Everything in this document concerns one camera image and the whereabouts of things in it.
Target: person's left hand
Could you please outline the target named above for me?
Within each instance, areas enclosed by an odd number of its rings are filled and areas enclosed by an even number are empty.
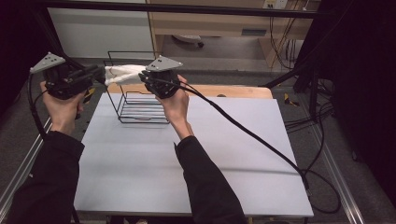
[[[42,91],[46,91],[46,82],[41,82],[40,87]],[[51,131],[57,131],[70,135],[75,129],[75,118],[77,113],[83,111],[81,100],[84,98],[84,92],[73,96],[68,100],[60,100],[49,95],[47,92],[43,93],[43,102],[49,111],[49,116],[52,121]]]

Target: black jacket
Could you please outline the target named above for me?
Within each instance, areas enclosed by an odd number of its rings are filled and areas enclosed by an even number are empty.
[[[7,224],[69,224],[83,151],[76,139],[49,132],[25,182],[14,194]],[[247,223],[240,202],[194,136],[175,146],[197,224]]]

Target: wrist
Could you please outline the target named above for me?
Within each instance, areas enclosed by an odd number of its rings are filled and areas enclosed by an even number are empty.
[[[51,131],[64,133],[66,135],[71,135],[74,129],[75,129],[74,123],[52,123],[52,126],[50,128]]]
[[[190,135],[194,135],[190,124],[186,120],[178,120],[178,121],[171,120],[171,124],[174,127],[180,140],[182,140]]]

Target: wire rack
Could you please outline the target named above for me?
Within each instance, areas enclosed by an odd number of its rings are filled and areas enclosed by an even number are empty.
[[[143,63],[149,64],[152,60],[114,60],[110,56],[109,60],[104,61],[105,66],[126,63]],[[124,91],[120,86],[119,94],[110,93],[107,91],[111,104],[117,113],[118,119],[121,123],[169,123],[163,112],[163,106],[155,99],[155,95],[141,93],[139,91]]]

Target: white cloth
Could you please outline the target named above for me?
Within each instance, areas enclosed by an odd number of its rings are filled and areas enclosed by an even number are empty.
[[[118,85],[137,84],[140,83],[139,73],[146,70],[146,66],[127,64],[119,66],[106,66],[106,82],[108,86],[111,83]]]

